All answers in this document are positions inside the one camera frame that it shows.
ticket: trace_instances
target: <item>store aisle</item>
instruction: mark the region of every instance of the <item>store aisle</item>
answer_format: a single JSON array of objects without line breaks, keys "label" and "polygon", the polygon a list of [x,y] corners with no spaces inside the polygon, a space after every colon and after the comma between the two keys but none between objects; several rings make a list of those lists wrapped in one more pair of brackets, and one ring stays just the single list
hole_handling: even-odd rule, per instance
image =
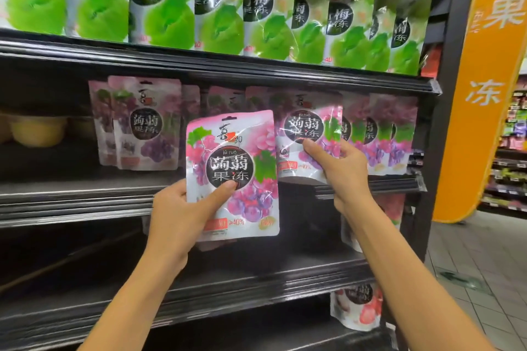
[{"label": "store aisle", "polygon": [[527,220],[477,211],[464,226],[433,222],[425,263],[497,349],[527,349]]}]

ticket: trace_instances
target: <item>green plum illustration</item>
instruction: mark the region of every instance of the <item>green plum illustration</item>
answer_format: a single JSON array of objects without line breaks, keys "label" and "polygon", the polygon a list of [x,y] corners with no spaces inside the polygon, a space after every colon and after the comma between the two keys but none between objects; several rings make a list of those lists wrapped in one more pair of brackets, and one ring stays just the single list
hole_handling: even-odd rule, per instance
[{"label": "green plum illustration", "polygon": [[84,0],[77,10],[83,38],[122,42],[128,35],[127,0]]},{"label": "green plum illustration", "polygon": [[238,55],[243,49],[243,19],[236,7],[224,4],[203,20],[200,38],[203,49],[214,53]]},{"label": "green plum illustration", "polygon": [[164,0],[152,8],[144,21],[150,44],[190,49],[194,45],[194,14],[187,0]]},{"label": "green plum illustration", "polygon": [[285,60],[294,41],[283,15],[271,16],[263,25],[257,25],[251,34],[254,52],[264,59]]},{"label": "green plum illustration", "polygon": [[295,32],[293,58],[301,63],[320,64],[324,57],[326,37],[319,22],[310,22]]},{"label": "green plum illustration", "polygon": [[371,71],[386,72],[390,62],[390,48],[388,47],[388,34],[380,33],[370,40],[370,52],[366,69]]},{"label": "green plum illustration", "polygon": [[353,27],[331,46],[333,63],[337,67],[361,69],[369,55],[369,41],[363,27]]},{"label": "green plum illustration", "polygon": [[8,21],[21,31],[62,34],[66,0],[7,0]]},{"label": "green plum illustration", "polygon": [[421,54],[417,43],[409,41],[405,46],[393,52],[392,67],[395,73],[406,75],[417,75],[419,70],[419,58]]}]

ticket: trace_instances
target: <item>strawberry jelly bag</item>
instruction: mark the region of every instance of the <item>strawberry jelly bag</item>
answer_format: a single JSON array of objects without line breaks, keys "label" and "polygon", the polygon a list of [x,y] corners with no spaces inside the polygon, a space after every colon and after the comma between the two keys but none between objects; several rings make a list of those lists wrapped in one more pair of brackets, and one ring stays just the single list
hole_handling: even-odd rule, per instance
[{"label": "strawberry jelly bag", "polygon": [[198,241],[276,236],[278,182],[273,112],[230,113],[187,126],[187,201],[228,180],[238,188],[205,225]]}]

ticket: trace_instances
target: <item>forearm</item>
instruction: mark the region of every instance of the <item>forearm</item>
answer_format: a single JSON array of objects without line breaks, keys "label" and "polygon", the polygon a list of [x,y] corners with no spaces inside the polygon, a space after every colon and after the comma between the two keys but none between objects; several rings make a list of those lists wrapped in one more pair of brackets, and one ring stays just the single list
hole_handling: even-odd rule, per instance
[{"label": "forearm", "polygon": [[176,274],[184,266],[166,266],[144,254],[115,295],[79,351],[140,351]]},{"label": "forearm", "polygon": [[373,199],[346,211],[352,211],[348,221],[412,351],[494,350]]}]

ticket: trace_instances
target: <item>hanging sign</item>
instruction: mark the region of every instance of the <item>hanging sign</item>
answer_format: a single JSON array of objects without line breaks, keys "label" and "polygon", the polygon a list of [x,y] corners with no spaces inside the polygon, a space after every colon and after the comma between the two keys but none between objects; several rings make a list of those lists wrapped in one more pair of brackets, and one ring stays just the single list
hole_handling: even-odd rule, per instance
[{"label": "hanging sign", "polygon": [[480,202],[523,60],[526,32],[527,0],[472,0],[434,221],[458,222]]}]

